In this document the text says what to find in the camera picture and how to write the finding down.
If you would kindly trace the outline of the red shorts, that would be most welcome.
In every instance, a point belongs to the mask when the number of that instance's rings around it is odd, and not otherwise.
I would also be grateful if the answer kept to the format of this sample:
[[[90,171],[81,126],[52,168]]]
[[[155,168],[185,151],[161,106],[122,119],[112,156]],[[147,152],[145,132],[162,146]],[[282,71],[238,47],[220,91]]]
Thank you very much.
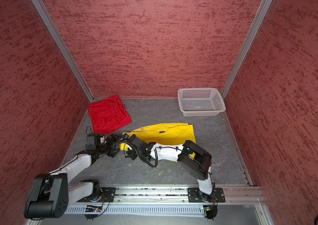
[[[95,133],[111,134],[132,123],[125,105],[117,95],[90,103],[88,113]]]

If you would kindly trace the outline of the yellow shorts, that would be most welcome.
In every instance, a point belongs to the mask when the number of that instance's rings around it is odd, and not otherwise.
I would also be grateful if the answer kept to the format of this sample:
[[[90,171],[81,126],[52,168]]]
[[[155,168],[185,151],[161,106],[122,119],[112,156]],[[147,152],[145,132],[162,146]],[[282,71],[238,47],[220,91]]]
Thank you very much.
[[[135,135],[145,143],[156,143],[149,154],[148,162],[155,162],[156,158],[176,162],[183,148],[182,145],[187,140],[196,142],[194,127],[188,123],[155,124],[135,129],[127,134],[129,136]]]

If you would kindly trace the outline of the white plastic laundry basket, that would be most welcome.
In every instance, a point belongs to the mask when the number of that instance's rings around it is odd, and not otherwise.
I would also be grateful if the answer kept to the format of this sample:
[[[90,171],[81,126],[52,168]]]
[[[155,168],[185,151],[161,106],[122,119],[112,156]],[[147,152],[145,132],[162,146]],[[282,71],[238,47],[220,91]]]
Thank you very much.
[[[180,111],[185,117],[216,116],[226,111],[221,93],[215,88],[184,88],[177,92]]]

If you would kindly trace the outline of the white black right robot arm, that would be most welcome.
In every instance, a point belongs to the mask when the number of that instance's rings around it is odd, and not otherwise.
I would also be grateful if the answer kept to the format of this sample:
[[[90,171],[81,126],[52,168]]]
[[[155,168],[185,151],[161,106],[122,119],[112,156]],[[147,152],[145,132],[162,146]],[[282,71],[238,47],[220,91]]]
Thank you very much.
[[[156,168],[163,160],[178,163],[197,179],[201,200],[208,203],[216,202],[213,194],[215,184],[211,173],[212,155],[193,141],[187,140],[180,145],[162,145],[155,142],[127,140],[121,143],[120,147],[127,158],[133,160],[138,158],[151,168]]]

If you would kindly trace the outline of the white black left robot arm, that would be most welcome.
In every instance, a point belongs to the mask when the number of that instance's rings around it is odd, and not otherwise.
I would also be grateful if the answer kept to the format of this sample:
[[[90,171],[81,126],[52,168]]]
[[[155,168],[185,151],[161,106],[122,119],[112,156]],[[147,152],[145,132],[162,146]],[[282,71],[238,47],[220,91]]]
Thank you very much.
[[[102,156],[114,157],[120,136],[105,136],[100,133],[87,135],[85,149],[68,163],[50,173],[38,174],[28,194],[24,217],[30,220],[61,217],[68,206],[79,200],[91,202],[90,208],[96,211],[96,204],[111,203],[115,188],[101,188],[98,180],[83,180],[77,185],[70,181],[90,167]]]

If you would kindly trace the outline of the left small circuit board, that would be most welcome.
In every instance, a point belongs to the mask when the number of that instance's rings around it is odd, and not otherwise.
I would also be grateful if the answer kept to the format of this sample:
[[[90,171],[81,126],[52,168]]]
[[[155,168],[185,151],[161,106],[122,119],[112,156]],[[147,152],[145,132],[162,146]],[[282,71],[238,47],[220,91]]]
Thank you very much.
[[[85,209],[85,213],[101,213],[102,206],[95,206],[95,205],[87,205]]]

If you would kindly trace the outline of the small circuit board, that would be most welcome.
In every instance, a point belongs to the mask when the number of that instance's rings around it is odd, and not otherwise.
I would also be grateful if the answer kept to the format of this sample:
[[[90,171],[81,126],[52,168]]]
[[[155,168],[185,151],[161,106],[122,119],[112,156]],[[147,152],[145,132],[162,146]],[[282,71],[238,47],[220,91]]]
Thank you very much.
[[[95,206],[95,205],[87,205],[85,209],[85,213],[101,213],[102,206]]]
[[[203,206],[203,212],[209,212],[211,208],[211,206]]]

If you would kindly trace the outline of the right small circuit board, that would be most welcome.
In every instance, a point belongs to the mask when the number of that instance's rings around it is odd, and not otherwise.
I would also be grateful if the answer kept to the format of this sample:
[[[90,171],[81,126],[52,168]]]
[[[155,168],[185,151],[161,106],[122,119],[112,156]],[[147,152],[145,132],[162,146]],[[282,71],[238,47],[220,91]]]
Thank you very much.
[[[211,208],[211,206],[203,206],[203,212],[209,212]]]

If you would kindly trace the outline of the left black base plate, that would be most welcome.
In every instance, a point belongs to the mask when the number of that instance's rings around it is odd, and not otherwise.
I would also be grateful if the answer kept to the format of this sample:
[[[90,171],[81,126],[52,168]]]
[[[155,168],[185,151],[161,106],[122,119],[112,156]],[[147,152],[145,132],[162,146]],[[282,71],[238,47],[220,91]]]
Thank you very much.
[[[78,200],[79,203],[111,203],[116,193],[115,187],[95,188],[94,192],[87,197]]]

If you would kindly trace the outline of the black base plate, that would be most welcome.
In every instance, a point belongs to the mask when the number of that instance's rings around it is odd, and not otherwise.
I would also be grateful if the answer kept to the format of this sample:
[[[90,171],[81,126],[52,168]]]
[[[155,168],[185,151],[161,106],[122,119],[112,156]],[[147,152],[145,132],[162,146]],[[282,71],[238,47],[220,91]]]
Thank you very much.
[[[78,200],[79,203],[111,203],[116,193],[115,187],[95,188],[94,192],[87,197]]]
[[[215,188],[210,195],[202,193],[198,187],[189,187],[187,191],[190,203],[225,203],[222,188]]]

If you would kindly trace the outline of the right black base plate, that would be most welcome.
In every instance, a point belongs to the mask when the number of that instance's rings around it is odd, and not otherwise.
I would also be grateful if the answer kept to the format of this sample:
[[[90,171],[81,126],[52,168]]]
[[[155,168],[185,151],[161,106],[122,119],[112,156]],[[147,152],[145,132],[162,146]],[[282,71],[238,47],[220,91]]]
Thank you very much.
[[[187,191],[190,203],[225,203],[222,188],[215,188],[210,195],[202,193],[198,187],[189,187]]]

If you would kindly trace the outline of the aluminium front rail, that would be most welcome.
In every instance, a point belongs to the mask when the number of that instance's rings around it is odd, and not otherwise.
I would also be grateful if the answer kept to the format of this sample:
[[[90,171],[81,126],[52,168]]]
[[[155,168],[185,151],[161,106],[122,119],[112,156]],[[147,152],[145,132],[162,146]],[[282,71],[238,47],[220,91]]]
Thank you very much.
[[[197,188],[195,185],[189,186],[116,186],[116,193],[113,202],[116,205],[142,205],[142,204],[165,204],[165,205],[184,205],[184,204],[203,204],[189,202],[188,188]],[[225,195],[224,203],[219,205],[265,205],[266,200],[260,187],[254,186],[221,186]]]

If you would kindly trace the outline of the left corner aluminium post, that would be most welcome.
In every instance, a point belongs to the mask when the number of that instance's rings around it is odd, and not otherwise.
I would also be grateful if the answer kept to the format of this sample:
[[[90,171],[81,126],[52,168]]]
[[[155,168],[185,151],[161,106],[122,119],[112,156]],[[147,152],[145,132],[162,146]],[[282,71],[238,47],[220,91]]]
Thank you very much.
[[[93,93],[91,92],[88,84],[86,83],[82,73],[80,72],[78,66],[75,63],[69,49],[67,48],[64,40],[62,39],[58,29],[56,28],[53,20],[51,19],[43,1],[40,0],[31,0],[32,4],[34,5],[36,11],[38,12],[40,18],[44,22],[46,28],[48,29],[50,35],[54,39],[55,43],[57,44],[60,52],[62,53],[63,57],[65,58],[67,64],[69,65],[71,71],[75,75],[76,80],[78,81],[79,85],[81,86],[82,90],[84,91],[85,95],[89,99],[90,102],[95,100]]]

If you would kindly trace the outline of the corner aluminium post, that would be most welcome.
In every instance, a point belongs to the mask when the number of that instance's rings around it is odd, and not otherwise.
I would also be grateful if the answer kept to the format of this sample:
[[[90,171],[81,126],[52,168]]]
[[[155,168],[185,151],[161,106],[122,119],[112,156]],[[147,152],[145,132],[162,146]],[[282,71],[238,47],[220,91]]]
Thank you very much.
[[[240,52],[238,54],[238,57],[233,65],[233,68],[231,70],[231,73],[229,74],[229,77],[224,85],[224,88],[221,92],[222,98],[225,99],[228,95],[228,92],[237,76],[237,73],[255,39],[255,36],[269,10],[270,5],[272,4],[272,0],[262,0],[261,4],[256,12],[256,15],[252,21],[252,24],[250,26],[250,29],[245,37],[245,40],[243,42],[243,45],[240,49]]]
[[[34,5],[36,11],[38,12],[40,18],[44,22],[46,28],[48,29],[50,35],[54,39],[55,43],[57,44],[60,52],[62,53],[63,57],[65,58],[67,64],[69,65],[71,71],[75,75],[76,80],[78,81],[79,85],[81,86],[82,90],[84,91],[85,95],[89,99],[90,102],[95,100],[93,93],[91,92],[88,84],[86,83],[82,73],[80,72],[78,66],[75,63],[69,49],[67,48],[64,40],[62,39],[58,29],[56,28],[53,20],[51,19],[43,1],[40,0],[31,0],[32,4]]]

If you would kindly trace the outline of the right corner aluminium post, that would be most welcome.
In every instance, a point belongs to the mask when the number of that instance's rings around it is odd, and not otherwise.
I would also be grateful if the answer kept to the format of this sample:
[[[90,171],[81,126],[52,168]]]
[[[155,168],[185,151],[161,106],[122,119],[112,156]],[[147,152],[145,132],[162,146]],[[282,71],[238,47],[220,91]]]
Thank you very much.
[[[221,92],[222,98],[225,99],[228,95],[228,92],[237,76],[237,73],[255,39],[255,36],[269,10],[270,5],[272,4],[272,0],[262,0],[261,4],[256,12],[256,15],[252,21],[252,24],[250,26],[250,29],[245,37],[245,40],[243,42],[243,45],[240,49],[240,52],[238,54],[238,57],[233,65],[233,68],[231,70],[231,73],[229,74],[229,77],[224,85],[224,88]]]

